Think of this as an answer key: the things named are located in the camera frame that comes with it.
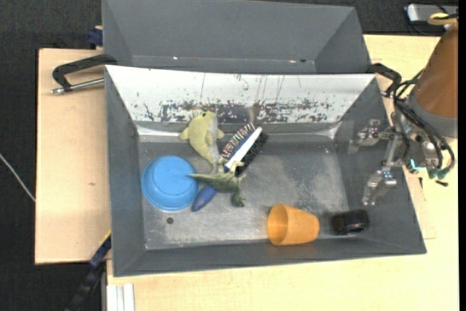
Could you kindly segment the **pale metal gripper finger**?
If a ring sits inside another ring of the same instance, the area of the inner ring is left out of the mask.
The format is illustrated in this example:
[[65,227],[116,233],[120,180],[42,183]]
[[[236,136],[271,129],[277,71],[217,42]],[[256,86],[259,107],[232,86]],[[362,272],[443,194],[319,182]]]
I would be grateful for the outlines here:
[[348,153],[355,154],[361,147],[374,146],[378,143],[380,124],[379,119],[369,119],[366,126],[349,141]]
[[397,180],[390,170],[378,170],[370,175],[363,191],[362,204],[374,206],[376,200],[389,190],[395,189]]

